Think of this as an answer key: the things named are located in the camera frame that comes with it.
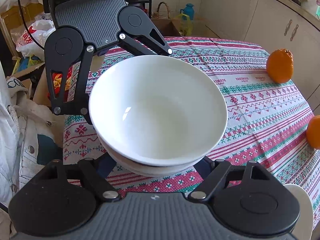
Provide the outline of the left orange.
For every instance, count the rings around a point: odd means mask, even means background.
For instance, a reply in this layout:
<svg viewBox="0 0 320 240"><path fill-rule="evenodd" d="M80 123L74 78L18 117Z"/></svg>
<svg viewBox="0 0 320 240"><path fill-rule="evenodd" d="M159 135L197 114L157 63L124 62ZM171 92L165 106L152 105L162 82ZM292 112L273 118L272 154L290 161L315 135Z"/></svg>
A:
<svg viewBox="0 0 320 240"><path fill-rule="evenodd" d="M266 71L275 83L287 83L293 75L293 54L287 49L272 52L266 63Z"/></svg>

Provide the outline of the wicker basket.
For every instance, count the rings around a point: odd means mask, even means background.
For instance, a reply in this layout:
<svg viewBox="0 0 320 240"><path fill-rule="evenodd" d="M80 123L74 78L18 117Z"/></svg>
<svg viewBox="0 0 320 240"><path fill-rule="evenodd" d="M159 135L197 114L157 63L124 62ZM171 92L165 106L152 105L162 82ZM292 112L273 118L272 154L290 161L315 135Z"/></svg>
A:
<svg viewBox="0 0 320 240"><path fill-rule="evenodd" d="M171 19L171 11L167 3L160 2L157 5L157 9L152 14L154 19Z"/></svg>

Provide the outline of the blue thermos jug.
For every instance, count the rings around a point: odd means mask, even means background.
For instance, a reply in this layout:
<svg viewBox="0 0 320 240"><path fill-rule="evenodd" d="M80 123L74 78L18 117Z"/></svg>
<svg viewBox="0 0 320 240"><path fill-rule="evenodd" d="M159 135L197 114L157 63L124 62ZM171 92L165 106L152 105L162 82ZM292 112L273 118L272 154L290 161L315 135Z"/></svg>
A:
<svg viewBox="0 0 320 240"><path fill-rule="evenodd" d="M185 8L180 10L180 13L188 15L190 20L192 21L194 19L194 14L195 14L194 5L191 3L187 3L185 5Z"/></svg>

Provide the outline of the white kitchen cabinets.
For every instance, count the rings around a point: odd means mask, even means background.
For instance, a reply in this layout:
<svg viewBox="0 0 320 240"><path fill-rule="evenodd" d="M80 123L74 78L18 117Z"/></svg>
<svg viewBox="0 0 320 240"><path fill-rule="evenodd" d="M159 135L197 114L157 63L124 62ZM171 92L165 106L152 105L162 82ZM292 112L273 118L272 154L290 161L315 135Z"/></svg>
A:
<svg viewBox="0 0 320 240"><path fill-rule="evenodd" d="M201 0L200 15L220 38L293 54L293 81L319 114L319 30L279 0Z"/></svg>

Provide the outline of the cardboard box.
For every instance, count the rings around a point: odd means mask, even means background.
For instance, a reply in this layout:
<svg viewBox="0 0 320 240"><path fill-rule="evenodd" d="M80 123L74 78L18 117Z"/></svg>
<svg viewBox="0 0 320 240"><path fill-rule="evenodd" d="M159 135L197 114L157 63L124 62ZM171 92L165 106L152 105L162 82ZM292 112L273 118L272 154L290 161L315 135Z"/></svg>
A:
<svg viewBox="0 0 320 240"><path fill-rule="evenodd" d="M153 18L152 22L164 37L190 36L193 31L193 23L189 20Z"/></svg>

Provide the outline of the orange with leaf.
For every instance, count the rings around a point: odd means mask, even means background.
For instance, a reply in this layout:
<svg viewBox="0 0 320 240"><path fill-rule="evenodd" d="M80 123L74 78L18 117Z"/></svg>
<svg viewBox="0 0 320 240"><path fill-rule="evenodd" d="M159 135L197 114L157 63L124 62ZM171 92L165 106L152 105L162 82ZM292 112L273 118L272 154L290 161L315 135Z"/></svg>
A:
<svg viewBox="0 0 320 240"><path fill-rule="evenodd" d="M308 123L306 139L312 148L320 149L320 115L314 116Z"/></svg>

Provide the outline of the white floral plate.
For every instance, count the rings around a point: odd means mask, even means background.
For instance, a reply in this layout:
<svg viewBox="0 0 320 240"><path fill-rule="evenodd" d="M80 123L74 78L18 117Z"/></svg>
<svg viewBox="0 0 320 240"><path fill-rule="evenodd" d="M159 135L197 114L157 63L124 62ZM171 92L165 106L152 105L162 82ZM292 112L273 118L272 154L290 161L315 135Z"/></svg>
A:
<svg viewBox="0 0 320 240"><path fill-rule="evenodd" d="M295 196L300 207L299 219L292 231L292 234L296 239L310 240L313 227L313 209L311 200L307 192L302 187L296 184L285 184L284 186Z"/></svg>

